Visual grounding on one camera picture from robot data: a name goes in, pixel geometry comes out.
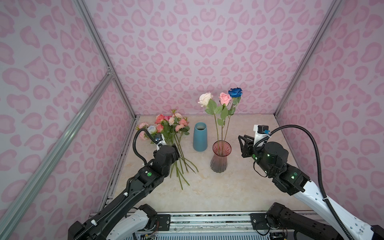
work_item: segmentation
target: pink patterned wall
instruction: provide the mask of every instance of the pink patterned wall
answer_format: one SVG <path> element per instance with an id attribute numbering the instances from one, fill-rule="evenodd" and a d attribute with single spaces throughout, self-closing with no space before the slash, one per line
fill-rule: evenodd
<path id="1" fill-rule="evenodd" d="M 111 83 L 17 226 L 12 240 L 67 239 L 95 212 L 131 119 Z"/>
<path id="2" fill-rule="evenodd" d="M 106 73 L 71 0 L 0 3 L 0 218 Z"/>
<path id="3" fill-rule="evenodd" d="M 382 1 L 347 0 L 294 88 L 279 123 L 314 135 L 327 193 L 384 227 L 384 26 Z M 311 141 L 286 130 L 301 168 L 316 177 Z"/>
<path id="4" fill-rule="evenodd" d="M 241 87 L 242 113 L 273 113 L 331 0 L 87 0 L 137 114 L 205 113 Z"/>

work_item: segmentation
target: flower bouquet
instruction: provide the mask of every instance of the flower bouquet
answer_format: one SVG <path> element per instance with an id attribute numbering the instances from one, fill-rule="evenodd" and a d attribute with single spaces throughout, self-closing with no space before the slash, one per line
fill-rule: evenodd
<path id="1" fill-rule="evenodd" d="M 241 95 L 241 88 L 231 88 L 226 93 L 220 93 L 220 105 L 218 106 L 215 100 L 212 99 L 211 93 L 202 94 L 199 98 L 199 102 L 202 107 L 206 107 L 205 111 L 208 114 L 211 114 L 215 118 L 216 132 L 217 132 L 217 142 L 214 143 L 212 149 L 214 151 L 214 156 L 211 160 L 211 168 L 215 172 L 223 172 L 227 169 L 227 156 L 231 153 L 231 145 L 225 140 L 227 138 L 229 122 L 231 116 L 235 114 L 236 106 L 239 104 Z M 223 135 L 223 130 L 225 125 L 227 129 L 225 131 L 225 136 Z M 219 140 L 219 129 L 221 127 L 221 140 Z"/>
<path id="2" fill-rule="evenodd" d="M 195 170 L 191 167 L 194 166 L 196 168 L 196 171 L 199 172 L 197 169 L 196 165 L 193 164 L 190 160 L 185 158 L 183 150 L 181 148 L 181 137 L 185 135 L 189 135 L 189 126 L 188 126 L 188 118 L 183 117 L 180 113 L 177 113 L 176 110 L 172 110 L 172 115 L 171 116 L 164 116 L 163 114 L 157 115 L 155 124 L 154 125 L 149 125 L 147 122 L 142 122 L 139 124 L 136 129 L 139 130 L 141 128 L 145 128 L 148 130 L 148 132 L 154 137 L 157 133 L 161 133 L 164 136 L 164 141 L 168 145 L 173 145 L 174 143 L 177 146 L 177 149 L 179 150 L 180 153 L 180 162 L 179 164 L 177 161 L 172 164 L 171 170 L 170 170 L 170 178 L 172 178 L 172 172 L 173 169 L 176 169 L 176 176 L 179 178 L 180 186 L 181 189 L 183 189 L 183 184 L 181 179 L 183 179 L 189 186 L 189 183 L 183 176 L 184 174 L 184 168 L 183 164 L 185 167 L 185 171 L 189 172 L 188 168 L 192 170 L 194 173 Z M 141 132 L 139 136 L 147 140 L 149 137 L 145 134 L 145 132 Z"/>

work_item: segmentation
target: blue vase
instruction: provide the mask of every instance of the blue vase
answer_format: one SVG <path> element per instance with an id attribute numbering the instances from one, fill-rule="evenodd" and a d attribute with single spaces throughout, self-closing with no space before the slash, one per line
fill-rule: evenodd
<path id="1" fill-rule="evenodd" d="M 207 125 L 203 122 L 198 122 L 193 132 L 193 148 L 198 152 L 203 152 L 207 147 Z"/>

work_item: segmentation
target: vase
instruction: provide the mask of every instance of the vase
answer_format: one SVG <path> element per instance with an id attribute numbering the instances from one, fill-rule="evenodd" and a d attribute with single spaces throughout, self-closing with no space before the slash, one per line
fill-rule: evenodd
<path id="1" fill-rule="evenodd" d="M 215 142 L 212 146 L 214 156 L 211 160 L 211 169 L 214 172 L 224 172 L 227 169 L 227 156 L 231 153 L 231 145 L 225 141 Z"/>
<path id="2" fill-rule="evenodd" d="M 193 132 L 193 148 L 198 152 L 203 152 L 207 147 L 207 125 L 203 122 L 198 122 Z"/>

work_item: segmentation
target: beige table surface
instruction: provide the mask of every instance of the beige table surface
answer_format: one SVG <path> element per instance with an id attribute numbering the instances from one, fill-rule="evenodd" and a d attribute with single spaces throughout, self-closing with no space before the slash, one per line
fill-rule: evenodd
<path id="1" fill-rule="evenodd" d="M 183 136 L 181 144 L 184 155 L 199 169 L 198 173 L 185 173 L 188 186 L 183 183 L 181 190 L 175 169 L 172 178 L 165 178 L 164 182 L 153 190 L 137 205 L 149 204 L 158 212 L 197 212 L 197 211 L 266 211 L 274 202 L 281 203 L 292 210 L 311 210 L 296 198 L 278 190 L 272 179 L 260 177 L 253 170 L 252 158 L 242 158 L 238 135 L 254 136 L 254 124 L 269 125 L 273 130 L 278 127 L 273 115 L 234 115 L 232 116 L 227 142 L 232 146 L 232 153 L 228 156 L 228 167 L 223 173 L 216 173 L 210 168 L 213 156 L 212 145 L 217 141 L 215 120 L 211 115 L 189 115 L 190 135 Z M 153 124 L 154 116 L 142 116 L 139 123 Z M 208 130 L 208 148 L 204 152 L 193 149 L 193 129 L 197 122 L 205 122 Z M 288 163 L 296 166 L 289 147 L 281 131 L 275 133 L 270 141 L 280 143 L 289 151 Z M 153 158 L 155 145 L 150 140 L 137 140 L 136 148 L 147 161 Z M 118 185 L 115 190 L 117 196 L 126 187 L 127 180 L 142 167 L 142 160 L 133 152 L 132 146 L 123 163 Z"/>

